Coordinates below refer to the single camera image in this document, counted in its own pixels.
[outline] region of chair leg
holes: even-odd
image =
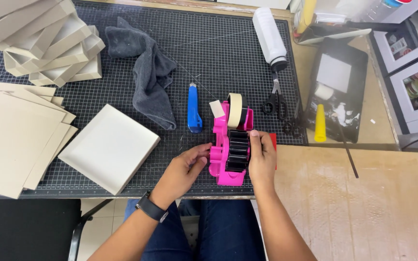
[[[78,248],[80,247],[80,237],[82,235],[82,230],[83,230],[83,227],[85,226],[85,223],[88,220],[91,220],[93,215],[96,212],[98,212],[100,209],[102,209],[105,205],[107,205],[111,201],[112,199],[104,200],[103,202],[101,202],[96,207],[86,212],[86,214],[82,216],[80,223],[73,230],[72,242],[70,244],[70,251],[69,251],[69,261],[77,260]]]

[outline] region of black wristwatch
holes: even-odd
[[[167,217],[169,212],[166,210],[160,209],[153,202],[151,202],[151,200],[148,199],[150,194],[151,194],[151,190],[148,190],[143,195],[143,197],[138,201],[138,203],[135,205],[135,208],[142,210],[150,218],[159,221],[159,223],[162,223],[162,221],[164,221],[164,219]]]

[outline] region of scissors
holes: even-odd
[[[296,108],[294,110],[293,118],[289,121],[286,121],[285,125],[283,125],[282,129],[283,129],[283,132],[285,134],[287,134],[287,135],[288,134],[293,134],[293,136],[295,136],[295,137],[298,136],[295,133],[295,130],[299,129],[298,115],[299,115],[299,100],[298,100],[298,102],[296,102]]]
[[[264,111],[265,114],[272,114],[276,110],[278,119],[285,120],[287,116],[287,101],[283,98],[276,72],[272,72],[272,79],[274,80],[274,88],[272,89],[268,101],[262,106],[262,111]]]

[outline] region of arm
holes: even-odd
[[[269,134],[252,130],[250,142],[249,177],[254,187],[269,260],[317,261],[275,192],[277,156]]]
[[[149,200],[166,210],[175,199],[183,196],[206,165],[207,150],[211,146],[211,143],[199,145],[172,159]],[[139,261],[157,224],[158,221],[142,210],[134,211],[88,261]]]

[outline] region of person's left hand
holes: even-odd
[[[212,143],[202,144],[173,158],[149,199],[166,210],[175,199],[183,196],[206,166],[211,146]]]

